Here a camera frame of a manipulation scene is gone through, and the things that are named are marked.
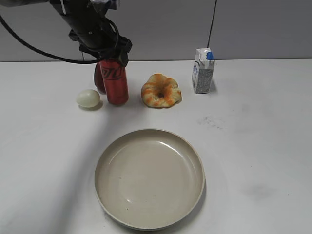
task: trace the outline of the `plate rim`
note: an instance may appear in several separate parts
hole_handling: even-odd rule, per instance
[[[198,198],[196,200],[196,202],[194,203],[194,205],[189,209],[188,212],[186,212],[186,214],[179,218],[178,220],[174,221],[174,222],[171,222],[169,224],[166,224],[165,226],[162,226],[162,227],[156,227],[156,228],[143,228],[143,227],[136,227],[136,226],[133,226],[131,224],[128,224],[118,218],[116,218],[113,214],[111,214],[106,208],[105,206],[103,205],[103,203],[101,202],[100,198],[99,198],[99,195],[98,195],[98,192],[97,192],[97,185],[96,185],[96,170],[97,170],[97,167],[98,167],[98,163],[99,161],[101,160],[104,152],[107,150],[108,147],[110,147],[113,143],[115,143],[117,140],[119,140],[120,138],[128,135],[128,134],[132,134],[132,133],[135,133],[135,132],[140,132],[140,131],[146,131],[146,130],[155,130],[155,131],[161,131],[161,132],[166,132],[166,133],[170,133],[178,138],[180,138],[181,140],[183,140],[185,143],[187,143],[191,149],[194,151],[196,157],[197,157],[197,160],[199,161],[199,164],[200,164],[200,168],[201,168],[201,172],[202,172],[202,175],[203,175],[203,180],[202,180],[202,184],[201,184],[201,188],[200,188],[200,192],[199,192],[199,195],[198,195]],[[158,129],[158,128],[143,128],[143,129],[138,129],[138,130],[134,130],[134,131],[131,131],[129,133],[126,133],[126,134],[123,134],[122,136],[119,136],[117,137],[115,140],[113,140],[103,151],[103,153],[100,155],[100,157],[98,158],[97,160],[97,163],[96,163],[96,166],[95,166],[95,169],[94,169],[94,175],[93,175],[93,179],[94,179],[94,191],[96,193],[96,197],[97,197],[97,201],[99,202],[99,204],[101,205],[102,209],[115,221],[117,221],[118,223],[120,223],[121,225],[125,226],[125,227],[128,227],[128,228],[131,228],[131,229],[135,229],[135,230],[141,230],[141,231],[155,231],[155,230],[161,230],[161,229],[165,229],[167,227],[170,227],[178,222],[180,222],[181,220],[183,220],[186,216],[188,216],[192,210],[196,207],[196,205],[198,204],[199,200],[201,199],[202,195],[203,195],[203,191],[204,191],[204,188],[205,188],[205,185],[206,185],[206,177],[205,177],[205,171],[204,171],[204,166],[203,166],[203,163],[202,163],[202,160],[201,158],[199,157],[197,151],[195,150],[195,148],[186,140],[184,139],[183,137],[179,136],[178,134],[175,134],[173,132],[170,132],[170,131],[167,131],[167,130],[163,130],[163,129]]]

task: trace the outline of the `white egg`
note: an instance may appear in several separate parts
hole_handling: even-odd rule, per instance
[[[79,106],[85,107],[85,108],[91,108],[99,103],[99,94],[97,91],[93,89],[86,89],[82,90],[77,98],[76,102]]]

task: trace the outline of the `donut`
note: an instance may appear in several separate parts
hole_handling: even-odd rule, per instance
[[[177,82],[163,74],[154,74],[143,85],[141,96],[150,107],[171,107],[182,100]]]

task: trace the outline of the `milk carton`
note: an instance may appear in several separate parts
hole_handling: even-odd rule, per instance
[[[196,94],[206,94],[213,78],[215,60],[210,48],[196,49],[192,84]]]

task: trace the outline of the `plate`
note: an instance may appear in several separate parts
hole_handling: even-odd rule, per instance
[[[95,187],[103,209],[133,229],[156,230],[187,216],[205,185],[204,169],[193,147],[163,130],[131,132],[100,157]]]

